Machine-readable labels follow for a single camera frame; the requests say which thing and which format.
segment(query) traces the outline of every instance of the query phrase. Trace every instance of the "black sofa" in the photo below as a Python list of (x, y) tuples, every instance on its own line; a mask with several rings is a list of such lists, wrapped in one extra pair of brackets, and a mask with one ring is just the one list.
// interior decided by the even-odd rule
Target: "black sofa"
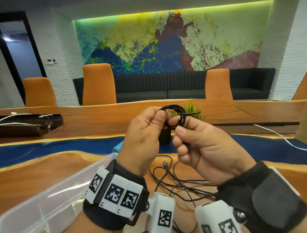
[[(117, 103), (160, 99), (205, 99), (207, 71), (115, 76)], [(267, 99), (275, 69), (231, 69), (230, 87), (234, 100)], [(73, 80), (82, 105), (83, 78)]]

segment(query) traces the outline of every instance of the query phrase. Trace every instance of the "abstract painting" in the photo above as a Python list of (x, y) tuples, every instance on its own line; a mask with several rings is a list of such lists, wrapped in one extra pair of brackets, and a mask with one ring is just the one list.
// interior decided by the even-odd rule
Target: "abstract painting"
[(257, 67), (272, 1), (75, 20), (84, 64), (117, 75)]

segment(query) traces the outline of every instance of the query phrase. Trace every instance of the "transparent plastic lid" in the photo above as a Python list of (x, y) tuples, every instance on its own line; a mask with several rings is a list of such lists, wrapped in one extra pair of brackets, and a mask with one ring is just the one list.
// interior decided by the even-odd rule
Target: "transparent plastic lid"
[(84, 194), (99, 166), (107, 167), (109, 154), (53, 187), (15, 206), (0, 217), (0, 233), (60, 233), (82, 210)]

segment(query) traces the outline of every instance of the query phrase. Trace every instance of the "orange chair back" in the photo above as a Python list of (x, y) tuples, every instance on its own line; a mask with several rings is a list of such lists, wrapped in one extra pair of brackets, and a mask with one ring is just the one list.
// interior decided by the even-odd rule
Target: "orange chair back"
[(116, 104), (115, 83), (110, 64), (83, 66), (83, 105)]
[(48, 78), (26, 78), (22, 82), (26, 107), (56, 106), (56, 96)]
[(307, 72), (298, 86), (292, 100), (306, 100), (307, 99)]
[(205, 82), (207, 100), (232, 101), (229, 69), (210, 69), (207, 71)]

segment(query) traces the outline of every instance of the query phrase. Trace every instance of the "blue cylinder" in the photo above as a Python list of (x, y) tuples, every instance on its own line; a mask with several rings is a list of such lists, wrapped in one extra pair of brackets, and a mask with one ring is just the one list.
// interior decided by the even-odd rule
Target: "blue cylinder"
[(123, 143), (123, 141), (122, 141), (120, 144), (116, 145), (116, 146), (112, 149), (112, 153), (119, 153), (120, 150), (122, 149), (122, 143)]

